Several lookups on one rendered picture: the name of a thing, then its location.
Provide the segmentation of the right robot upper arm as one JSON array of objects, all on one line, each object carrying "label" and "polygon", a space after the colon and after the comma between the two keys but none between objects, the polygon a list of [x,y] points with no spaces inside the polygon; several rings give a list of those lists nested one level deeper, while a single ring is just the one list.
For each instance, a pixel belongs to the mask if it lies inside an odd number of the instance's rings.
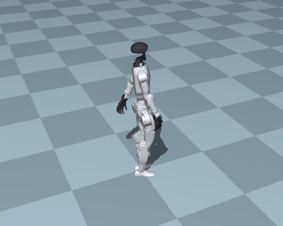
[{"label": "right robot upper arm", "polygon": [[137,79],[141,86],[143,98],[147,101],[147,96],[152,95],[151,93],[149,93],[148,76],[144,70],[140,70],[137,73]]}]

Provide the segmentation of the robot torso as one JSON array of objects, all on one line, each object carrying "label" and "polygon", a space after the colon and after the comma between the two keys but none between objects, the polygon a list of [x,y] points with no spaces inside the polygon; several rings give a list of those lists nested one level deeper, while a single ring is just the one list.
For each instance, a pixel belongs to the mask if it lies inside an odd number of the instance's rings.
[{"label": "robot torso", "polygon": [[[142,61],[142,62],[144,62],[144,61]],[[138,82],[138,79],[137,79],[137,74],[138,74],[137,72],[140,71],[140,70],[145,71],[145,73],[148,76],[149,86],[150,86],[150,72],[149,72],[148,66],[146,65],[145,62],[144,62],[144,64],[145,64],[144,66],[142,66],[142,63],[141,63],[139,67],[133,67],[133,63],[132,63],[133,85],[134,85],[135,95],[136,95],[136,98],[137,98],[137,100],[135,100],[135,102],[134,102],[134,111],[138,116],[141,116],[141,112],[144,111],[144,110],[147,110],[147,112],[149,113],[149,107],[147,106],[147,101],[143,98],[141,86],[140,86],[140,83]]]}]

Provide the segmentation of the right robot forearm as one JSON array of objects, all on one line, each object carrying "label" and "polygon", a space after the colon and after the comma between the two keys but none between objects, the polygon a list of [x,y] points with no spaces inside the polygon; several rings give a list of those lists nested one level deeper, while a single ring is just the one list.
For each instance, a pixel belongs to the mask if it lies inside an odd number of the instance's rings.
[{"label": "right robot forearm", "polygon": [[158,108],[155,105],[155,101],[154,101],[154,96],[153,95],[148,95],[147,96],[147,106],[150,108],[150,112],[152,113],[152,115],[156,116],[156,119],[160,116],[159,112],[158,112]]}]

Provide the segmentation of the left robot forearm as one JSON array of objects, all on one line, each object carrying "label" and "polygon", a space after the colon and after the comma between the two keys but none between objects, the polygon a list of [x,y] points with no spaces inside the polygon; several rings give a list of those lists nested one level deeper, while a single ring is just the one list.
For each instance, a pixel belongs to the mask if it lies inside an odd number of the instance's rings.
[{"label": "left robot forearm", "polygon": [[125,89],[125,92],[123,93],[123,94],[125,94],[124,99],[128,99],[129,98],[129,96],[132,93],[133,88],[134,88],[134,85],[130,82],[130,79],[129,79],[129,81],[127,83],[127,87]]}]

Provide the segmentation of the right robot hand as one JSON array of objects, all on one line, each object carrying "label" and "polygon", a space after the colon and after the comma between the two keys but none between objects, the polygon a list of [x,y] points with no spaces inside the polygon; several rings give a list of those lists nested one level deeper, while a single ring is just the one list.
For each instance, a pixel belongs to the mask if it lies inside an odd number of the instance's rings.
[{"label": "right robot hand", "polygon": [[155,115],[153,115],[153,120],[155,120],[155,129],[154,129],[154,131],[156,131],[156,130],[158,130],[161,126],[162,126],[162,120],[161,120],[161,118],[160,117],[158,117],[157,119],[156,119],[156,116]]}]

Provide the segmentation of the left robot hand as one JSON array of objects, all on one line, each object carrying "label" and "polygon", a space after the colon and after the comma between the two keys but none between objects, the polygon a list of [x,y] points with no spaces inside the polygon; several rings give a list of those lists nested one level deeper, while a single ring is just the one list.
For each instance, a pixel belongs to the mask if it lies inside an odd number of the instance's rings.
[{"label": "left robot hand", "polygon": [[[122,113],[124,114],[124,111],[123,111],[124,106],[125,106],[125,109],[127,110],[126,101],[128,99],[124,99],[124,97],[125,97],[125,94],[122,95],[122,97],[121,97],[122,100],[118,103],[118,106],[117,106],[117,112],[120,113],[120,114],[122,114]],[[121,111],[122,111],[122,113],[121,113]]]}]

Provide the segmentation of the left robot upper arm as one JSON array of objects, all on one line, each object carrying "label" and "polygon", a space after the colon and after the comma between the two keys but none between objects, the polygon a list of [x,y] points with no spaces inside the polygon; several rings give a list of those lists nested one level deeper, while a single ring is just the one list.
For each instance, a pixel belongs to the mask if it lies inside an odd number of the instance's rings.
[{"label": "left robot upper arm", "polygon": [[[133,60],[133,62],[136,61],[136,59]],[[132,72],[131,72],[131,76],[130,76],[130,82],[133,84],[133,76],[132,76]]]}]

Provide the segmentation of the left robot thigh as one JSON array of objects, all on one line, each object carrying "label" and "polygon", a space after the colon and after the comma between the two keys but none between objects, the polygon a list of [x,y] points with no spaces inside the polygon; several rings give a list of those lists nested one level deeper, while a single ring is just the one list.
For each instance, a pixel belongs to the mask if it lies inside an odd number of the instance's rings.
[{"label": "left robot thigh", "polygon": [[[134,111],[134,104],[132,104],[132,109],[133,109],[133,112],[135,113]],[[137,126],[138,126],[138,129],[139,129],[139,132],[137,132],[133,139],[136,143],[139,143],[140,141],[144,140],[144,125],[142,125],[141,123],[141,120],[140,120],[140,116],[136,115],[136,121],[137,121]]]}]

